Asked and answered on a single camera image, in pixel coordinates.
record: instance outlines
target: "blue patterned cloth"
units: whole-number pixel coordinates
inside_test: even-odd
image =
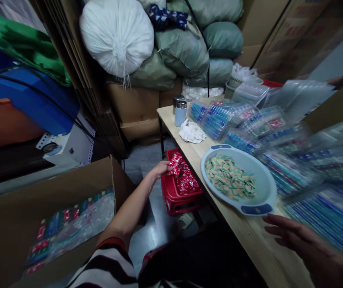
[[[151,4],[148,16],[155,31],[163,31],[169,26],[176,26],[185,31],[189,14],[179,11],[170,11],[166,8],[159,7],[156,4]]]

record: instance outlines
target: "gray-green sack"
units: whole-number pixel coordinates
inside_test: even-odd
[[[231,22],[215,22],[203,31],[210,47],[210,57],[235,59],[241,55],[243,35],[237,25]]]
[[[172,89],[177,77],[173,70],[165,66],[156,49],[153,50],[150,58],[146,59],[139,69],[129,76],[130,82],[127,79],[125,81],[127,85],[154,90]],[[117,80],[123,83],[123,78],[117,78]]]
[[[233,61],[231,59],[210,59],[210,88],[225,87],[231,77]],[[185,78],[185,83],[190,87],[207,88],[207,74],[192,78]]]
[[[185,0],[170,0],[167,9],[191,12]],[[218,21],[237,22],[243,14],[243,0],[189,0],[202,29]]]
[[[203,38],[178,28],[155,33],[158,53],[166,66],[177,75],[194,77],[207,73],[209,53]]]

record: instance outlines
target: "white machine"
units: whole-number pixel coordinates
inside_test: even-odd
[[[78,113],[78,119],[89,133],[95,136],[95,130],[91,128],[80,112]],[[55,166],[0,182],[0,195],[36,181],[48,179],[74,168],[90,164],[93,146],[94,141],[75,124],[70,133],[64,136],[53,136],[45,133],[36,145],[36,148],[47,151],[43,158]]]

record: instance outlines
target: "wooden table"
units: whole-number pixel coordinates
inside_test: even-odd
[[[216,97],[218,100],[222,98],[223,95]],[[202,177],[201,159],[215,142],[211,138],[207,138],[199,144],[184,142],[178,134],[180,128],[174,125],[173,107],[159,108],[157,112],[160,127],[163,122],[177,142],[180,152],[185,157],[214,210],[226,220],[266,284],[271,288],[314,287],[302,260],[293,251],[279,246],[274,241],[274,237],[264,230],[266,223],[262,221],[261,217],[245,217],[209,191]],[[279,209],[279,203],[277,203],[274,214],[285,215]]]

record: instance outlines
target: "hand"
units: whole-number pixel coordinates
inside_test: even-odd
[[[151,169],[149,174],[154,176],[155,179],[159,179],[162,174],[170,175],[168,171],[171,171],[173,168],[168,166],[169,163],[170,161],[160,161],[153,169]]]
[[[263,221],[275,226],[265,230],[280,236],[275,241],[294,250],[310,272],[315,287],[343,287],[343,253],[335,250],[309,227],[294,220],[268,214]]]

